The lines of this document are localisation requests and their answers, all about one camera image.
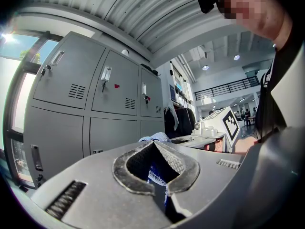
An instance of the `tree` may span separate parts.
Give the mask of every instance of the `tree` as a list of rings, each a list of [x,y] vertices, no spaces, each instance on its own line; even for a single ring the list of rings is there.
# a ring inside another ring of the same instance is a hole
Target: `tree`
[[[24,58],[24,56],[28,53],[28,51],[29,51],[29,49],[21,51],[19,58],[22,60]],[[40,53],[37,53],[35,55],[33,62],[41,64],[41,62],[40,62]]]

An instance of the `corrugated metal ceiling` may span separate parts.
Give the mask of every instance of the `corrugated metal ceiling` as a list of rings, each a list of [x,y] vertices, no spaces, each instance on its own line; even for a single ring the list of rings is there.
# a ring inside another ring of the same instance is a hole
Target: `corrugated metal ceiling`
[[[197,0],[28,0],[71,7],[101,18],[139,41],[152,53],[183,31],[203,23]]]

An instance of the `gray metal locker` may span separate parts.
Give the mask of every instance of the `gray metal locker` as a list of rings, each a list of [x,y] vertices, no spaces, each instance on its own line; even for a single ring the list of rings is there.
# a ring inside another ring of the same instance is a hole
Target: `gray metal locker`
[[[141,82],[141,116],[162,118],[163,102],[161,80],[152,73],[142,69]],[[145,95],[148,97],[148,103],[143,99]]]
[[[130,143],[136,143],[137,141],[136,120],[91,118],[91,155],[95,152],[104,152]]]
[[[48,62],[34,98],[49,103],[85,108],[94,71],[105,47],[71,34]]]
[[[157,132],[164,132],[163,121],[141,121],[141,138],[152,136]]]
[[[83,158],[83,117],[29,107],[24,144],[30,174],[43,180]]]
[[[110,50],[96,86],[92,110],[137,115],[138,74],[138,65]]]

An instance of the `blue fabric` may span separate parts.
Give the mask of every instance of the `blue fabric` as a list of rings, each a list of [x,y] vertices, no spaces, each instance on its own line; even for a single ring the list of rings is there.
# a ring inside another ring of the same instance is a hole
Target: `blue fabric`
[[[167,135],[164,132],[158,132],[152,136],[142,137],[139,140],[139,142],[150,141],[150,140],[157,140],[157,141],[161,141],[161,142],[171,142],[170,139],[167,137]]]

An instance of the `railing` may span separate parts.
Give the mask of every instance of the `railing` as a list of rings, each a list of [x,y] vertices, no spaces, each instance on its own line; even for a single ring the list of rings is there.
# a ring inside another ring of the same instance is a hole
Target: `railing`
[[[242,89],[258,86],[259,82],[256,76],[242,79],[236,82],[223,84],[220,86],[212,87],[203,91],[195,92],[196,100],[201,100],[207,97],[215,97],[222,94],[229,94]]]

